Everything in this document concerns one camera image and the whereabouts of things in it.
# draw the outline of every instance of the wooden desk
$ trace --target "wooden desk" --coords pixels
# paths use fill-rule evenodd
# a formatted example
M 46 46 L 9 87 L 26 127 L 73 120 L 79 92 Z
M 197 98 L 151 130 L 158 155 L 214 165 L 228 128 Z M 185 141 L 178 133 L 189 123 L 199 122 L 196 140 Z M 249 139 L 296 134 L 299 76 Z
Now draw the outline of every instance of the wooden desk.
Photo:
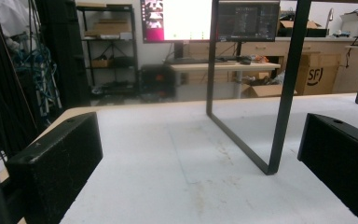
M 214 67 L 214 71 L 235 71 L 236 81 L 235 82 L 227 82 L 227 83 L 216 83 L 216 88 L 218 88 L 217 94 L 222 94 L 219 98 L 232 98 L 240 99 L 241 98 L 241 81 L 242 81 L 242 72 L 244 71 L 271 71 L 281 66 L 276 63 L 251 63 L 249 65 L 243 65 L 240 63 L 218 63 Z M 203 84 L 193 84 L 186 85 L 185 87 L 181 83 L 181 74 L 189 73 L 189 72 L 207 72 L 208 64 L 207 63 L 196 63 L 196 64 L 173 64 L 171 65 L 171 69 L 175 72 L 176 78 L 176 100 L 177 101 L 185 101 L 186 97 L 182 97 L 181 88 L 184 91 L 193 92 L 191 94 L 202 94 L 201 100 L 206 99 L 206 85 Z
M 358 223 L 296 158 L 307 113 L 358 128 L 354 98 L 296 96 L 280 170 L 272 176 L 205 115 L 204 102 L 85 108 L 98 110 L 103 159 L 62 223 Z M 213 106 L 267 160 L 278 103 L 264 98 Z

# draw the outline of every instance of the white table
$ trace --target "white table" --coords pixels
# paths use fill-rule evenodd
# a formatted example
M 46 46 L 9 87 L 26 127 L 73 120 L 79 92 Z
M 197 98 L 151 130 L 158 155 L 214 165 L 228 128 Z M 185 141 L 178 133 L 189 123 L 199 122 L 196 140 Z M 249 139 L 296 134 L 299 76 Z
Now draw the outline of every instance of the white table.
M 195 63 L 195 64 L 172 64 L 170 65 L 171 69 L 175 72 L 175 84 L 176 90 L 179 91 L 181 87 L 181 74 L 189 72 L 207 72 L 208 64 L 207 63 Z M 277 63 L 251 63 L 249 65 L 244 65 L 240 63 L 228 62 L 228 63 L 218 63 L 214 67 L 214 71 L 235 71 L 236 72 L 236 82 L 235 83 L 216 83 L 217 88 L 220 88 L 220 91 L 225 91 L 224 88 L 232 89 L 234 86 L 233 98 L 241 98 L 241 83 L 242 83 L 242 72 L 245 71 L 271 71 L 277 68 L 280 68 L 281 65 Z M 184 91 L 189 91 L 190 85 L 185 87 Z M 201 92 L 204 92 L 202 96 L 203 100 L 206 99 L 206 85 L 194 85 L 190 87 L 197 89 Z M 176 94 L 177 101 L 183 101 L 181 94 L 177 92 Z
M 87 107 L 103 159 L 62 223 L 358 223 L 296 156 L 307 113 L 358 128 L 354 94 L 296 96 L 280 170 L 264 175 L 205 115 L 204 102 Z M 214 102 L 214 113 L 266 160 L 279 98 Z

